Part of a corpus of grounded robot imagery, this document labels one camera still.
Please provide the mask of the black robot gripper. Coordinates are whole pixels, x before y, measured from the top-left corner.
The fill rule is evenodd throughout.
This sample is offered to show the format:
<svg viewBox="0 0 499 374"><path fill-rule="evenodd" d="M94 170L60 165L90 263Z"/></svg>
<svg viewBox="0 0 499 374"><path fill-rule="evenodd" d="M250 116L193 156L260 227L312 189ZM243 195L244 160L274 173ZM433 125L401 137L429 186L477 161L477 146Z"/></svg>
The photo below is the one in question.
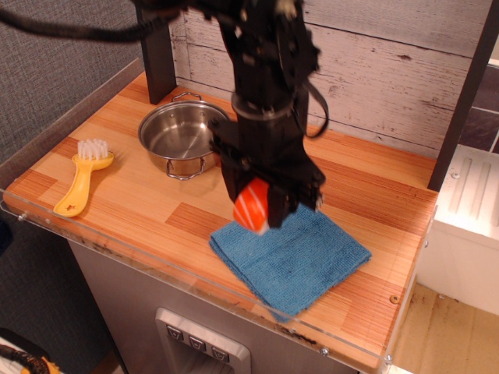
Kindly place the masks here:
<svg viewBox="0 0 499 374"><path fill-rule="evenodd" d="M240 115L236 122L213 120L208 128L213 134L211 148L221 157L222 176L233 203L254 178L270 186L270 228L280 228L300 203L311 210L318 210L323 204L320 188L325 175L304 149L303 111L293 110L267 120Z"/></svg>

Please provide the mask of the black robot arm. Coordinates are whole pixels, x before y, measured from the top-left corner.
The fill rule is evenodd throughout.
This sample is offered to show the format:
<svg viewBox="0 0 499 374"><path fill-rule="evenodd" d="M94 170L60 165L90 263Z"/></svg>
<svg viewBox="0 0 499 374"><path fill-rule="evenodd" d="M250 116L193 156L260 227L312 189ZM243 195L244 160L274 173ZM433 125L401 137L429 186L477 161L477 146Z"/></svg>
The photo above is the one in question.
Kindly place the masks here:
<svg viewBox="0 0 499 374"><path fill-rule="evenodd" d="M232 200L264 187L270 228L279 228L299 205L320 205L325 177L304 150L309 81L318 50L303 20L300 1L138 1L150 12L146 35L163 30L188 9L218 21L233 66L235 121L210 121L211 149Z"/></svg>

